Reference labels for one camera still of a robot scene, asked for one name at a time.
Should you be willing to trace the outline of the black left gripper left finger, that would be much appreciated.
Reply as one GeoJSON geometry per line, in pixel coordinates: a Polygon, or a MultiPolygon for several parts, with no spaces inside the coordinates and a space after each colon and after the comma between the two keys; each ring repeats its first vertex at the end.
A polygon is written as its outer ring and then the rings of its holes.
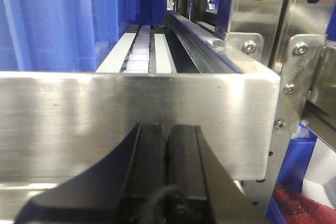
{"type": "Polygon", "coordinates": [[[161,125],[136,124],[102,160],[32,197],[15,223],[125,223],[164,186],[164,155],[161,125]]]}

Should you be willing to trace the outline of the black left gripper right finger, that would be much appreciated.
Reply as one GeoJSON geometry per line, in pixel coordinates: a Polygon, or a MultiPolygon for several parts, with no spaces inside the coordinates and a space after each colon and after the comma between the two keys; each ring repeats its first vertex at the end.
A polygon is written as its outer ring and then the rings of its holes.
{"type": "Polygon", "coordinates": [[[168,223],[256,223],[256,209],[233,183],[199,126],[175,125],[167,144],[168,223]]]}

